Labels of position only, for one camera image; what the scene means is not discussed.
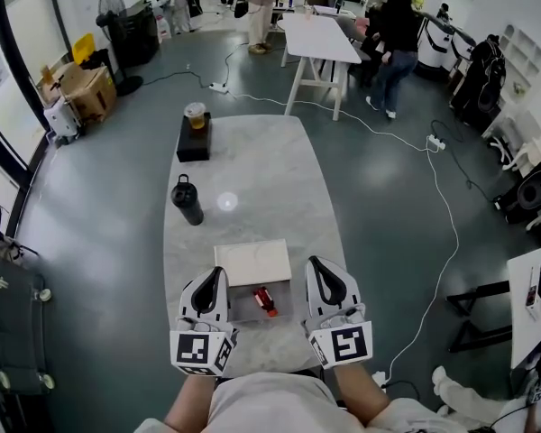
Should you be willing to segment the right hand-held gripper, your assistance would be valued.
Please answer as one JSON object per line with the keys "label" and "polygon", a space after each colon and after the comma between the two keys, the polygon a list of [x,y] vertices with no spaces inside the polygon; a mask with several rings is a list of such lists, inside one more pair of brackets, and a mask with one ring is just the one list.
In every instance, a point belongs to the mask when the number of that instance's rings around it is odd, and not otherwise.
{"label": "right hand-held gripper", "polygon": [[373,357],[372,325],[365,319],[355,278],[343,267],[313,255],[306,265],[307,340],[324,369]]}

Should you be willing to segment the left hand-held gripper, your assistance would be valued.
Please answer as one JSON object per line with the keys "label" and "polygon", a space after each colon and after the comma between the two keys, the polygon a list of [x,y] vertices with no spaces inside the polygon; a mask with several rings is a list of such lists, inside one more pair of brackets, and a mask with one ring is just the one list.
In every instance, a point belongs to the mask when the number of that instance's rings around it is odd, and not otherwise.
{"label": "left hand-held gripper", "polygon": [[236,347],[229,321],[225,269],[201,273],[183,289],[176,328],[170,331],[170,361],[188,375],[222,376]]}

